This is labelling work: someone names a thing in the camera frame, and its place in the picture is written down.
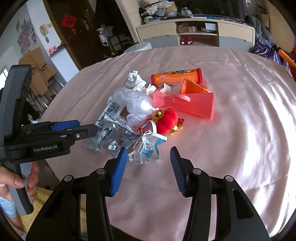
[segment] pink handle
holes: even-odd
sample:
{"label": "pink handle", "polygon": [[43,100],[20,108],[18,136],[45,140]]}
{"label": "pink handle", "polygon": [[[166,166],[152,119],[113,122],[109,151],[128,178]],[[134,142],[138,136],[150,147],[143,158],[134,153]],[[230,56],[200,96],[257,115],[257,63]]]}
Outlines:
{"label": "pink handle", "polygon": [[170,95],[170,100],[174,101],[175,98],[180,98],[182,100],[185,100],[187,102],[190,102],[190,97],[186,95]]}

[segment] gray drawer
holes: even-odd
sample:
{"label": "gray drawer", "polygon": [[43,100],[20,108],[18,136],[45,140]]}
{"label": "gray drawer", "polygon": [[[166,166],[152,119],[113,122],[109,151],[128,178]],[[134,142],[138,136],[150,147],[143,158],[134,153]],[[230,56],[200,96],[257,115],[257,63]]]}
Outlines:
{"label": "gray drawer", "polygon": [[253,43],[243,39],[219,36],[219,47],[249,52],[249,50],[253,47]]}
{"label": "gray drawer", "polygon": [[144,42],[149,42],[152,48],[179,46],[179,39],[177,35],[172,36],[158,36],[150,39],[144,39]]}

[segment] orange stick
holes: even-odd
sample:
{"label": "orange stick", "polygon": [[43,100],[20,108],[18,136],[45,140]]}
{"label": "orange stick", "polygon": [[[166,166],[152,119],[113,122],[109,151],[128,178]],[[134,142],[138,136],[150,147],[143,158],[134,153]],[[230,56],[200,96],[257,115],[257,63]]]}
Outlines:
{"label": "orange stick", "polygon": [[279,50],[279,55],[289,63],[289,65],[291,65],[292,67],[296,68],[296,63],[283,51],[283,50]]}

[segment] screw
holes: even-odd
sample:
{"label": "screw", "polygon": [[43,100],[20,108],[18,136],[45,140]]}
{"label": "screw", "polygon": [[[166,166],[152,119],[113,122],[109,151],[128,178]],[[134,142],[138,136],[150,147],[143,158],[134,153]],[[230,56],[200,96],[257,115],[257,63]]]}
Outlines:
{"label": "screw", "polygon": [[192,172],[196,175],[199,175],[202,173],[201,169],[198,169],[198,168],[194,168]]}
{"label": "screw", "polygon": [[97,171],[97,174],[104,174],[105,173],[105,169],[104,168],[99,168]]}
{"label": "screw", "polygon": [[70,175],[67,175],[64,177],[65,182],[69,182],[72,180],[72,177]]}
{"label": "screw", "polygon": [[232,176],[226,176],[226,181],[232,182],[233,181],[233,177]]}

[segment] window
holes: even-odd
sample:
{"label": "window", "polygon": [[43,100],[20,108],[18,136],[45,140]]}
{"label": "window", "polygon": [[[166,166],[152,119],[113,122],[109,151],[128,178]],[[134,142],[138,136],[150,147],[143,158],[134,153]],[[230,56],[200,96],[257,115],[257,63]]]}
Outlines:
{"label": "window", "polygon": [[4,88],[7,75],[8,75],[8,71],[5,67],[0,73],[0,89]]}

